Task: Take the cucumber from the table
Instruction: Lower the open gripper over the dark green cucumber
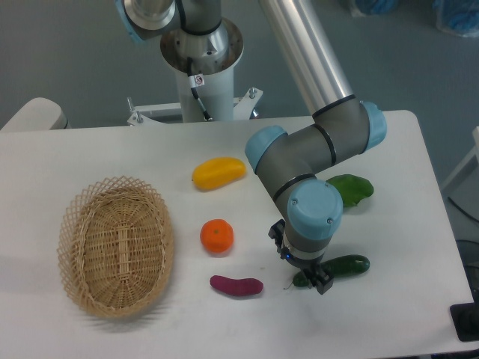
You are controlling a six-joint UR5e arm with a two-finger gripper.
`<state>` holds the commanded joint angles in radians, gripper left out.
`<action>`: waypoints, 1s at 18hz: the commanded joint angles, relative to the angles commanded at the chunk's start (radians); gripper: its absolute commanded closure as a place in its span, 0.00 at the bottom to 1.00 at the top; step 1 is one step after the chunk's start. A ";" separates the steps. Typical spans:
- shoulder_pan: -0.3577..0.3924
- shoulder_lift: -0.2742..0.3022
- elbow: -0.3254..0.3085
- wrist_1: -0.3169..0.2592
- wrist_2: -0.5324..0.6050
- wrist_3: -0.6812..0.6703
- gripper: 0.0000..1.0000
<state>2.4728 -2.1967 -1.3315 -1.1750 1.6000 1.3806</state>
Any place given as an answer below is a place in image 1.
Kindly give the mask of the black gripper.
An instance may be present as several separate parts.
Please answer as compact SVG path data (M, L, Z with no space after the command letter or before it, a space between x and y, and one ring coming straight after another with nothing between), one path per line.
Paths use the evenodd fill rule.
M324 295L332 288L334 276L329 271L324 271L321 264L329 245L328 239L317 242L319 250L301 251L293 246L287 238L286 222L283 219L270 227L268 236L274 241L280 258L302 270L306 287L309 289L315 287L320 295Z

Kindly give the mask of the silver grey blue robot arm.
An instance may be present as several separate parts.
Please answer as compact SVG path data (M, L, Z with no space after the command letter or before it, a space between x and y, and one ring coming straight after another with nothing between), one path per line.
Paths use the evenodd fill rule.
M184 122L232 121L233 68L242 56L238 28L219 1L117 1L130 37L160 37L175 72ZM245 154L281 213L269 236L283 260L318 292L332 287L321 266L338 229L343 198L319 172L380 144L387 125L371 102L356 99L309 1L262 1L263 12L311 113L313 123L289 134L269 126L250 137Z

